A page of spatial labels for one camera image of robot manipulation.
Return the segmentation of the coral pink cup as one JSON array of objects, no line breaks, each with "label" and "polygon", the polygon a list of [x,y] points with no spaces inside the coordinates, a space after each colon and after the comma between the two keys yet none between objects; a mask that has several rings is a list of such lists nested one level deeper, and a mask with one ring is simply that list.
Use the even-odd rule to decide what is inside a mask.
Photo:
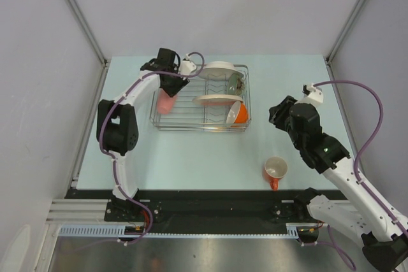
[{"label": "coral pink cup", "polygon": [[161,89],[157,99],[157,112],[162,115],[169,114],[177,98],[178,95],[170,97],[163,89]]}]

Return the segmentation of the white bowl orange outside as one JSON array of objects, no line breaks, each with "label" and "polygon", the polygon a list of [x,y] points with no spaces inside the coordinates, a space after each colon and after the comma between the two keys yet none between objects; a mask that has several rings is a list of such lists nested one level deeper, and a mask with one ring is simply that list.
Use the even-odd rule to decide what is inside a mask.
[{"label": "white bowl orange outside", "polygon": [[230,108],[226,117],[227,126],[236,126],[246,124],[249,119],[249,113],[245,104],[241,101],[236,101]]}]

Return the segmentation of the pink beige leaf plate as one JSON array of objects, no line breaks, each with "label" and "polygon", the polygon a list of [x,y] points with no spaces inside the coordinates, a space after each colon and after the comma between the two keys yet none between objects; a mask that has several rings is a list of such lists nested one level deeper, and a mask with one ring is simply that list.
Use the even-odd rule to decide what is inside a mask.
[{"label": "pink beige leaf plate", "polygon": [[192,102],[200,106],[225,106],[235,102],[243,102],[243,98],[230,94],[207,94],[193,98]]}]

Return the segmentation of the white scalloped plate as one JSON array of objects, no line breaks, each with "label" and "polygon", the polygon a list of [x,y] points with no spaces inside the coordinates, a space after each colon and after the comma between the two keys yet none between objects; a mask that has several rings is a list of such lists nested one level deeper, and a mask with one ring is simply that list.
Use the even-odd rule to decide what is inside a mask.
[{"label": "white scalloped plate", "polygon": [[228,81],[233,75],[240,78],[244,77],[244,74],[237,70],[232,63],[214,61],[206,64],[198,76],[204,80]]}]

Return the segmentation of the metal wire dish rack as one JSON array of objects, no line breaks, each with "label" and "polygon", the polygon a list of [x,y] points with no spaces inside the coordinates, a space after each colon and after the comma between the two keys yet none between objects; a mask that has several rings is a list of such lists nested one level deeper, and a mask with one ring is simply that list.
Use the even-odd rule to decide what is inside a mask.
[{"label": "metal wire dish rack", "polygon": [[162,115],[157,112],[157,99],[159,94],[154,94],[150,109],[150,121],[161,130],[185,130],[230,132],[244,131],[251,123],[251,97],[249,86],[249,68],[243,64],[234,64],[237,70],[244,74],[245,92],[241,96],[249,113],[246,124],[227,126],[226,117],[231,105],[225,106],[200,106],[192,102],[193,98],[207,94],[227,94],[228,81],[204,80],[197,76],[190,79],[190,83],[179,93],[175,104],[169,114]]}]

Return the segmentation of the green ceramic bowl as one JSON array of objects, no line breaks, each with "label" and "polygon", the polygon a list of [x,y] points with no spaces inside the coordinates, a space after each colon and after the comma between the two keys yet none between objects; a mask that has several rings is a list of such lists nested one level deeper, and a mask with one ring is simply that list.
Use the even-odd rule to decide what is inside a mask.
[{"label": "green ceramic bowl", "polygon": [[245,92],[245,83],[239,74],[233,74],[228,80],[226,93],[234,96],[242,96]]}]

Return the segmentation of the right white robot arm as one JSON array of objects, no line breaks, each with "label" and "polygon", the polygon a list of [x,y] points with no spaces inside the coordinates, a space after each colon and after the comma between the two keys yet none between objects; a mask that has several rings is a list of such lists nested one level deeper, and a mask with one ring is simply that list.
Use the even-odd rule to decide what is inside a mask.
[{"label": "right white robot arm", "polygon": [[407,216],[382,196],[359,169],[347,149],[323,132],[317,103],[287,96],[269,109],[269,122],[289,134],[308,167],[329,180],[356,209],[351,212],[308,188],[298,196],[295,217],[322,221],[354,241],[378,271],[394,271],[407,259]]}]

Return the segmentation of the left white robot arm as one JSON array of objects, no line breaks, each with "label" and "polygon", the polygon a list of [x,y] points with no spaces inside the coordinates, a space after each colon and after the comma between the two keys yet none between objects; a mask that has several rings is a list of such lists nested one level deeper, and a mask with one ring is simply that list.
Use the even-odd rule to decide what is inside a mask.
[{"label": "left white robot arm", "polygon": [[118,212],[128,221],[141,213],[140,204],[131,199],[138,186],[129,165],[130,153],[139,138],[136,111],[159,89],[169,97],[176,96],[196,70],[189,55],[182,59],[177,52],[160,48],[155,58],[141,66],[128,89],[115,99],[102,99],[98,104],[96,139],[101,153],[111,159],[113,196],[122,200]]}]

